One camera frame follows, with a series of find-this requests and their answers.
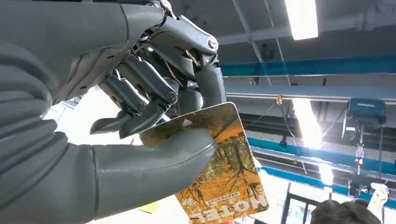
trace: metal screw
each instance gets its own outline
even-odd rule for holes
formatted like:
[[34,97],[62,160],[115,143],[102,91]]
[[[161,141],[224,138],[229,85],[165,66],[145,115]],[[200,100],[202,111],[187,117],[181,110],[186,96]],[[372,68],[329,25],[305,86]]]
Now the metal screw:
[[175,102],[175,101],[177,100],[177,95],[176,95],[176,93],[175,93],[174,91],[169,91],[169,92],[168,92],[168,99],[169,99],[171,102]]
[[146,108],[146,104],[144,102],[140,102],[139,103],[139,110],[140,111],[144,111],[145,108]]
[[217,42],[216,38],[209,37],[208,38],[208,46],[211,50],[216,51],[219,48],[219,43]]

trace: ceiling light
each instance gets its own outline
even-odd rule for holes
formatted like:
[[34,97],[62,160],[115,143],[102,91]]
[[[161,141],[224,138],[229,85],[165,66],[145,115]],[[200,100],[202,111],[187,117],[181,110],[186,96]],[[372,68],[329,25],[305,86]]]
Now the ceiling light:
[[319,165],[319,171],[323,184],[326,186],[331,186],[334,179],[332,168],[328,164],[321,163]]
[[308,99],[293,99],[294,114],[300,124],[301,133],[305,146],[311,149],[320,149],[322,144],[322,133],[316,118],[313,115],[311,102]]
[[315,0],[285,0],[294,40],[318,36]]

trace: robotic hand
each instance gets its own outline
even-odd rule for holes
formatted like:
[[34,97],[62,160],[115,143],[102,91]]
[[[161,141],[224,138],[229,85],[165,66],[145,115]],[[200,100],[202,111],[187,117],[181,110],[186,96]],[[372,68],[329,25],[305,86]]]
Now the robotic hand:
[[[167,0],[146,5],[161,7],[166,15],[144,31],[130,55],[99,85],[121,111],[95,122],[91,133],[119,131],[124,138],[156,124],[176,102],[183,114],[200,109],[200,94],[204,107],[226,100],[216,39],[184,16],[177,18]],[[178,92],[158,71],[179,85]]]
[[[196,179],[217,148],[205,130],[155,148],[78,146],[41,117],[97,84],[121,112],[96,122],[93,133],[131,135],[176,102],[181,113],[197,110],[199,92],[204,107],[223,103],[213,36],[177,18],[167,1],[2,1],[0,19],[7,21],[0,23],[1,223],[85,223]],[[165,82],[168,74],[177,91]]]

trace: autumn tree image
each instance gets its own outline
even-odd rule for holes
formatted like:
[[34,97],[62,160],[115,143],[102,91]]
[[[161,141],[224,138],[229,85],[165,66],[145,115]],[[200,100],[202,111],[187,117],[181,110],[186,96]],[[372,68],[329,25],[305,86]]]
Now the autumn tree image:
[[175,118],[140,134],[145,145],[158,145],[189,128],[205,128],[219,148],[195,182],[176,194],[194,224],[219,224],[265,211],[269,205],[233,103]]

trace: chain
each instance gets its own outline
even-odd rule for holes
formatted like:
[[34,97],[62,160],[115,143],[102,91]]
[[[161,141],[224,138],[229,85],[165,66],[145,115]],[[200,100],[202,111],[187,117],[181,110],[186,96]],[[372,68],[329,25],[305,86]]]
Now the chain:
[[358,175],[360,174],[360,168],[363,165],[363,158],[364,158],[363,125],[361,125],[360,138],[358,143],[358,149],[356,150],[356,160],[355,160],[355,163],[358,166]]

